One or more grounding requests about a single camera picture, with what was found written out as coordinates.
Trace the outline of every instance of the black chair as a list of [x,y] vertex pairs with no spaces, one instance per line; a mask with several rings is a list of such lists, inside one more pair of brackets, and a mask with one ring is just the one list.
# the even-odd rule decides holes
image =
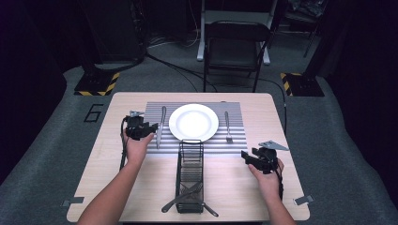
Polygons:
[[[325,10],[327,4],[328,0],[324,0],[321,6],[323,11]],[[304,13],[300,10],[292,10],[288,0],[278,0],[270,28],[272,31],[272,37],[269,41],[268,48],[271,48],[272,40],[274,39],[275,33],[278,31],[281,21],[287,21],[290,24],[302,25],[311,30],[309,36],[310,41],[304,53],[304,57],[306,57],[311,45],[313,44],[315,34],[318,32],[319,24],[321,23],[322,18],[323,14],[315,16],[311,15],[310,13]]]
[[256,72],[257,86],[264,49],[271,36],[269,29],[256,22],[213,22],[205,27],[204,83],[211,69]]

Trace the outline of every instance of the dark background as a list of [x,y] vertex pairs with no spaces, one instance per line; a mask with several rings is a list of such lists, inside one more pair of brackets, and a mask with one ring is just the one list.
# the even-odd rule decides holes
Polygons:
[[[151,4],[154,5],[152,12],[158,11],[158,17],[147,15],[148,24],[144,28],[137,28],[131,17],[131,2],[16,0],[0,3],[2,182],[63,97],[65,71],[83,64],[141,57],[142,34],[137,31],[160,30],[158,20],[168,18],[166,24],[177,24],[178,29],[170,32],[170,36],[184,38],[184,33],[192,30],[186,1],[162,1],[167,2],[161,5],[162,10],[156,8],[160,1],[144,1],[146,11],[151,11]],[[195,17],[200,18],[200,1],[191,2]],[[341,105],[346,130],[378,171],[397,205],[395,128],[398,122],[394,88],[398,65],[398,3],[392,0],[331,2],[334,10],[323,31],[343,32],[345,26],[337,18],[347,14],[350,17],[344,24],[348,28],[346,33],[336,36],[343,41],[322,39],[320,46],[329,47],[318,48],[312,62],[322,66],[317,69],[321,70],[327,66],[323,65],[325,58],[341,50],[335,67],[329,67],[325,76]],[[218,8],[219,3],[214,1],[209,7]],[[230,7],[239,8],[233,1]],[[336,162],[337,169],[340,163],[350,162]]]

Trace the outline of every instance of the chair leg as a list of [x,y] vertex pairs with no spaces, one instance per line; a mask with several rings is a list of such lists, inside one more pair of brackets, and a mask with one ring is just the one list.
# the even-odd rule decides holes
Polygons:
[[205,69],[203,72],[203,92],[206,91],[206,85],[207,85],[207,67],[205,66]]
[[275,33],[276,33],[276,29],[274,29],[274,31],[272,32],[271,37],[269,38],[268,45],[267,45],[267,47],[268,47],[269,49],[271,49],[272,40],[274,39]]
[[253,85],[253,93],[255,93],[255,89],[257,87],[257,82],[258,82],[258,76],[260,75],[260,68],[257,70],[255,73],[255,78],[254,78],[254,85]]
[[307,57],[307,53],[308,53],[308,51],[310,50],[311,45],[313,44],[313,40],[314,40],[314,37],[315,37],[315,34],[316,34],[317,29],[318,29],[318,26],[316,26],[316,28],[314,29],[314,31],[311,33],[310,43],[308,43],[307,49],[305,50],[304,58]]

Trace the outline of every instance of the gray carpet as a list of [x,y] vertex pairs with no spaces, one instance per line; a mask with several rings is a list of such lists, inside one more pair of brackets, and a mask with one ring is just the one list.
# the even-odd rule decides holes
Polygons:
[[[282,85],[281,72],[303,72],[314,53],[303,58],[304,36],[279,34],[269,50],[271,65],[261,78]],[[148,52],[181,67],[202,71],[196,61],[197,43],[149,48]],[[100,65],[117,68],[123,65]],[[184,76],[151,59],[121,72],[107,97],[79,97],[73,88],[83,75],[77,67],[65,73],[68,89],[53,116],[20,163],[0,187],[0,224],[69,224],[68,208],[60,204],[73,197],[85,163],[100,130],[112,94],[116,92],[195,92],[202,81]],[[398,213],[377,172],[362,158],[344,129],[339,105],[326,81],[317,78],[324,97],[286,97],[286,138],[303,191],[313,195],[311,217],[299,224],[397,224]],[[247,88],[217,87],[219,92],[251,92]],[[261,81],[257,92],[272,94],[284,126],[282,92],[274,83]],[[92,104],[101,111],[97,123],[85,123]],[[258,107],[267,107],[259,102]]]

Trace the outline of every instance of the black wire rack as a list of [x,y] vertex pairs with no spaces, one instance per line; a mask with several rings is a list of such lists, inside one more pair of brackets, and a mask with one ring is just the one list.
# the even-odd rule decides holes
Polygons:
[[197,186],[193,193],[176,204],[178,213],[203,213],[204,146],[200,140],[182,140],[178,148],[176,197]]

